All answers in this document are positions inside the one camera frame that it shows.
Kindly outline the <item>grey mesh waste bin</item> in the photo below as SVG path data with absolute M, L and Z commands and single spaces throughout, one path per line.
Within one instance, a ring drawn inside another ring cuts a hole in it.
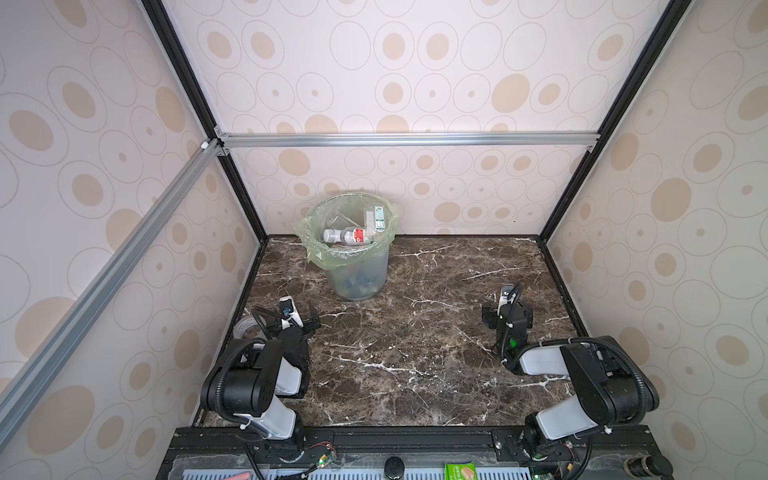
M 387 280 L 389 251 L 347 267 L 326 271 L 332 290 L 348 301 L 361 301 L 377 295 Z

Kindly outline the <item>clear bottle green neck band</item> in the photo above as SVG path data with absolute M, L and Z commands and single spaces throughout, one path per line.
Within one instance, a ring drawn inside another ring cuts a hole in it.
M 340 244 L 345 246 L 367 245 L 373 242 L 370 232 L 364 228 L 348 227 L 345 229 L 325 229 L 323 241 L 326 244 Z

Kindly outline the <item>clear bottle green label grey cap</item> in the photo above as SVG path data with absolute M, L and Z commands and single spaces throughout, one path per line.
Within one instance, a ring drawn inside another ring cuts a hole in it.
M 386 209 L 383 205 L 374 204 L 366 208 L 365 229 L 370 236 L 378 235 L 386 231 Z

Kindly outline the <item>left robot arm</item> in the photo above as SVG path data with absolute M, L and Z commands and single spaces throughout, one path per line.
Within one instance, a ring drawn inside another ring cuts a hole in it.
M 202 384 L 201 407 L 266 440 L 300 444 L 300 415 L 282 400 L 306 394 L 309 339 L 320 326 L 315 310 L 306 321 L 300 321 L 296 312 L 271 323 L 261 316 L 240 320 Z

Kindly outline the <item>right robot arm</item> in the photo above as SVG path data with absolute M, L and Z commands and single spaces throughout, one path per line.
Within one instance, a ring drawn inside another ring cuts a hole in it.
M 611 336 L 528 341 L 533 310 L 515 289 L 497 305 L 481 307 L 482 322 L 496 333 L 493 351 L 515 375 L 567 378 L 574 393 L 528 415 L 522 439 L 532 447 L 614 426 L 636 425 L 659 407 L 652 381 Z

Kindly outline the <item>green plastic bin liner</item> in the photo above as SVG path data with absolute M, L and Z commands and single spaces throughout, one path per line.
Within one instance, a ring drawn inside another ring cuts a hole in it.
M 325 229 L 365 229 L 365 210 L 374 204 L 385 207 L 387 229 L 384 233 L 373 235 L 371 244 L 345 246 L 329 245 L 323 241 Z M 305 247 L 308 260 L 319 268 L 330 271 L 387 252 L 394 241 L 399 220 L 397 208 L 388 199 L 362 191 L 347 192 L 329 197 L 311 208 L 295 225 L 294 232 Z

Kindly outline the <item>green snack packet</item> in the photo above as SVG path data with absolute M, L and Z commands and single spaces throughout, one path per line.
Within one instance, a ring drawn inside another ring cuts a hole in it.
M 478 480 L 479 475 L 474 462 L 446 463 L 444 466 L 445 480 Z

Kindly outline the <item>black round knob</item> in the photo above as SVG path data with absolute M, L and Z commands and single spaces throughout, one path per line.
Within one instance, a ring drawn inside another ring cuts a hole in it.
M 403 480 L 405 470 L 405 463 L 397 456 L 387 458 L 383 467 L 383 473 L 387 480 Z

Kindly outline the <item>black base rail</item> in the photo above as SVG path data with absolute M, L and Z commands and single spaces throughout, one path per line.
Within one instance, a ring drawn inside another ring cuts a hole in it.
M 443 479 L 446 463 L 474 462 L 479 479 L 671 479 L 671 462 L 646 426 L 556 441 L 540 458 L 519 427 L 308 427 L 303 441 L 265 440 L 237 428 L 174 433 L 159 479 Z

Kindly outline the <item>aluminium frame rail back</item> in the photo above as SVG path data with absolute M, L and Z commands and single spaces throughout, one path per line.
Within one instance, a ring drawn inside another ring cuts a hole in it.
M 595 145 L 596 131 L 223 134 L 227 148 Z

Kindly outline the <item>aluminium frame rail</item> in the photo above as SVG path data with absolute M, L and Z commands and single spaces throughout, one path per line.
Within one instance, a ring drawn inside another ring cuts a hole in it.
M 227 148 L 595 145 L 596 131 L 223 134 Z
M 221 140 L 211 138 L 197 150 L 9 385 L 1 399 L 2 448 L 16 435 L 221 146 Z

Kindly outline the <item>aluminium frame rail left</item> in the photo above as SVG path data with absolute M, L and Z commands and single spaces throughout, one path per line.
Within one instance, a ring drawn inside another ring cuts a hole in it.
M 2 448 L 16 435 L 221 146 L 221 140 L 211 138 L 197 150 L 9 385 L 1 399 Z

